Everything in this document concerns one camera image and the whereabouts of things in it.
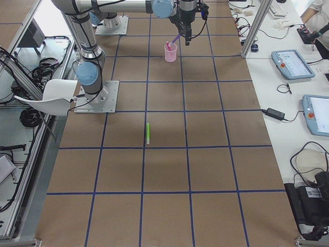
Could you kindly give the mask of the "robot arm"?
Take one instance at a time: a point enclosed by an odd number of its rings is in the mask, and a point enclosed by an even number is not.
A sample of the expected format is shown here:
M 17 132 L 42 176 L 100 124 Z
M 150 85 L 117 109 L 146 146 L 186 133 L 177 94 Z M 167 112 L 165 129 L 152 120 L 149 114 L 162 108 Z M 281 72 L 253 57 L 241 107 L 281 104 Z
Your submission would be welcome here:
M 200 13 L 204 21 L 208 18 L 208 6 L 202 1 L 86 1 L 80 7 L 100 16 L 100 20 L 110 20 L 117 13 L 147 13 L 154 14 L 160 19 L 169 19 L 185 39 L 185 45 L 195 37 L 192 35 L 192 22 L 195 15 Z
M 87 103 L 100 105 L 110 92 L 103 80 L 105 53 L 98 45 L 92 27 L 91 14 L 96 19 L 114 19 L 118 12 L 153 13 L 161 19 L 173 19 L 179 23 L 180 1 L 53 1 L 70 21 L 75 40 L 81 46 L 83 62 L 76 70 L 78 82 L 84 89 Z

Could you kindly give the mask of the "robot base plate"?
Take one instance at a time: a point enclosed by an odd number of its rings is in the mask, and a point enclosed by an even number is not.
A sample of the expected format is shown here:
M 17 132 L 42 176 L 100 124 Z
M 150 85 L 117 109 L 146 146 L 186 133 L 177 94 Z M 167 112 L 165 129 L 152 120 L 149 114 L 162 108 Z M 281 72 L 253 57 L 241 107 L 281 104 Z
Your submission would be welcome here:
M 113 114 L 116 112 L 118 92 L 119 81 L 106 81 L 99 95 L 92 100 L 94 96 L 86 94 L 80 86 L 79 94 L 84 94 L 84 96 L 78 98 L 74 112 L 76 114 Z

